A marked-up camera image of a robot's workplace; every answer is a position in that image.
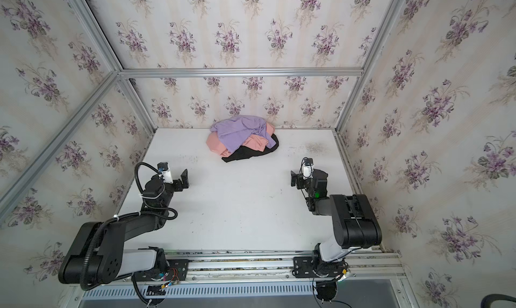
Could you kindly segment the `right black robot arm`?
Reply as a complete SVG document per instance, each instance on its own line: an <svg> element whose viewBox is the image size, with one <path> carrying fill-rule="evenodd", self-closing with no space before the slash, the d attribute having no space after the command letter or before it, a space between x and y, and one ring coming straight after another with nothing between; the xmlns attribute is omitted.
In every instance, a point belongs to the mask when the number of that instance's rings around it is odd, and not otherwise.
<svg viewBox="0 0 516 308"><path fill-rule="evenodd" d="M345 257L378 246L382 231L366 195L329 195L328 174L319 169L291 172L291 186L302 191L313 215L328 216L333 235L318 243L310 256L293 259L295 278L338 277L348 270Z"/></svg>

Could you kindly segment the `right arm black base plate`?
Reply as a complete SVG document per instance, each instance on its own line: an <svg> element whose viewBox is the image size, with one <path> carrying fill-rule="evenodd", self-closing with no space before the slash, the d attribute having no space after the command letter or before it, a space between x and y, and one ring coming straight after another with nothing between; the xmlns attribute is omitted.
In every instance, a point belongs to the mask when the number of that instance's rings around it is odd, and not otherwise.
<svg viewBox="0 0 516 308"><path fill-rule="evenodd" d="M346 274L348 264L344 261L325 262L311 256L297 256L293 258L294 278L335 278Z"/></svg>

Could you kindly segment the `black cloth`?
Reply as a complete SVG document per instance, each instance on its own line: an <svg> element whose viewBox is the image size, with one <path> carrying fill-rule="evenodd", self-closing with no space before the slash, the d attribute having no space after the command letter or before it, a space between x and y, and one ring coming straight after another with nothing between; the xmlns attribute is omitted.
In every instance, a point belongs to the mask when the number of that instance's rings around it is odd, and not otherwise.
<svg viewBox="0 0 516 308"><path fill-rule="evenodd" d="M253 150L246 146L239 147L234 153L232 153L228 157L222 157L222 160L225 163L234 162L238 160L247 160L253 157L259 157L259 156L265 156L268 154L271 154L272 152L275 152L279 147L279 140L278 137L273 134L272 136L273 141L275 141L275 145L272 148L265 147L264 151L259 150Z"/></svg>

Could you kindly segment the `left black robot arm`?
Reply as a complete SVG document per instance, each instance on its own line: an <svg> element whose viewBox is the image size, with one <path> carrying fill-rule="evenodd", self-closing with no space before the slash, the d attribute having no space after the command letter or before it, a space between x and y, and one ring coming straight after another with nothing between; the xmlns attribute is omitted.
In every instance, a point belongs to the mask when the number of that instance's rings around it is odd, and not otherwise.
<svg viewBox="0 0 516 308"><path fill-rule="evenodd" d="M188 170L170 183L165 173L157 173L145 185L142 209L115 215L105 222L84 223L58 272L63 285L79 285L89 291L126 277L146 274L149 278L164 279L170 264L165 251L157 247L126 250L125 243L137 236L160 230L177 218L177 211L169 208L175 192L189 188Z"/></svg>

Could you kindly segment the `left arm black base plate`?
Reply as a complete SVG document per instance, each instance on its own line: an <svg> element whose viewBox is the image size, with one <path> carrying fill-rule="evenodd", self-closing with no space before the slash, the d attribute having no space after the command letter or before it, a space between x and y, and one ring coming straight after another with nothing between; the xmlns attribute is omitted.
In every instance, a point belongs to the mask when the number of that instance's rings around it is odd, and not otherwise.
<svg viewBox="0 0 516 308"><path fill-rule="evenodd" d="M167 260L164 271L154 268L153 270L135 273L135 279L137 282L185 281L188 274L188 265L189 260L187 259Z"/></svg>

